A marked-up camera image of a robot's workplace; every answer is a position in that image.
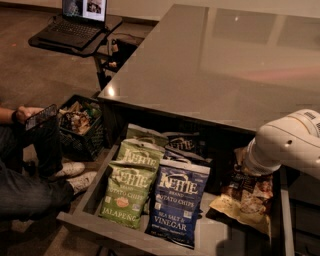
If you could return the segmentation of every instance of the person's arm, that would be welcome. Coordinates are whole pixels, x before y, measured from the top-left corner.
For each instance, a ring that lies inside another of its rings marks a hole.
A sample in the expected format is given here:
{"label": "person's arm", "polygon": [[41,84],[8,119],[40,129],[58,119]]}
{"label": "person's arm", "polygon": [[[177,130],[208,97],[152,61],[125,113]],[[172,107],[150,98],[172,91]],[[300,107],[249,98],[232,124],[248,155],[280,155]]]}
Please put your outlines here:
{"label": "person's arm", "polygon": [[37,114],[41,110],[42,108],[24,106],[20,106],[16,111],[0,108],[0,124],[13,124],[15,122],[24,124],[30,116]]}

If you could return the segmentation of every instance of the laptop keyboard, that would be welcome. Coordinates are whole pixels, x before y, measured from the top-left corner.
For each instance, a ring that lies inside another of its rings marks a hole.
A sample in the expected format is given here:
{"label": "laptop keyboard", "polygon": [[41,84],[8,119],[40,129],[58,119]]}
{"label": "laptop keyboard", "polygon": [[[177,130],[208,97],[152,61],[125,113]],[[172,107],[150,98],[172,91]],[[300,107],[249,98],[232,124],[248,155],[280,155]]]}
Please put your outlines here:
{"label": "laptop keyboard", "polygon": [[74,35],[81,38],[91,38],[93,37],[99,29],[85,26],[83,24],[70,23],[68,21],[62,20],[51,28],[52,31],[58,31],[66,33],[68,35]]}

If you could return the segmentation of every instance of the laptop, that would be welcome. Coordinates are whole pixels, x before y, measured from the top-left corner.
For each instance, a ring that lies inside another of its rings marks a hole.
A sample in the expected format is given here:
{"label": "laptop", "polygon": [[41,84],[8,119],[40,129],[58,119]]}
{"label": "laptop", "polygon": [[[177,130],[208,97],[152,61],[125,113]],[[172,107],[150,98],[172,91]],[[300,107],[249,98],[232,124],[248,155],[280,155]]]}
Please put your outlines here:
{"label": "laptop", "polygon": [[62,15],[37,34],[40,41],[83,49],[105,31],[107,0],[62,0]]}

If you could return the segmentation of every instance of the hand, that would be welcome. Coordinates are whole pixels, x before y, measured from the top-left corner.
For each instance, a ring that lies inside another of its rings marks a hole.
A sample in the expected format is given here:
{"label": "hand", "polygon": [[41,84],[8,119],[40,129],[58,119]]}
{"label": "hand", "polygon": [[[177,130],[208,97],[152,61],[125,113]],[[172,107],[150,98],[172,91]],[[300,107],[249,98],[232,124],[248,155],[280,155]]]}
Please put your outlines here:
{"label": "hand", "polygon": [[16,114],[17,120],[19,123],[24,124],[30,116],[33,116],[39,113],[41,110],[43,110],[43,108],[20,106],[17,109],[17,114]]}

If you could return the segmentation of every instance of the kettle logo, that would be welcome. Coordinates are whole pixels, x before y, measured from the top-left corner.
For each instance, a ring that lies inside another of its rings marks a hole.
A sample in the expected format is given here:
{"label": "kettle logo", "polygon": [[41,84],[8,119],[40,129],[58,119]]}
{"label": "kettle logo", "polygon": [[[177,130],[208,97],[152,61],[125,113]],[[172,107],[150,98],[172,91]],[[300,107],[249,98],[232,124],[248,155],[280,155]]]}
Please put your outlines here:
{"label": "kettle logo", "polygon": [[149,177],[140,174],[139,170],[136,169],[113,169],[112,178],[119,183],[139,188],[147,188],[149,186]]}
{"label": "kettle logo", "polygon": [[173,189],[177,192],[183,192],[187,194],[198,194],[197,183],[189,181],[189,178],[185,174],[173,174],[167,175],[162,173],[159,187]]}
{"label": "kettle logo", "polygon": [[194,143],[192,140],[186,140],[183,137],[173,139],[169,142],[169,146],[173,148],[177,148],[180,150],[187,150],[190,151],[191,149],[194,148]]}
{"label": "kettle logo", "polygon": [[157,164],[157,161],[150,157],[149,152],[131,151],[129,149],[126,149],[122,160],[128,163],[146,164],[150,166],[156,166]]}

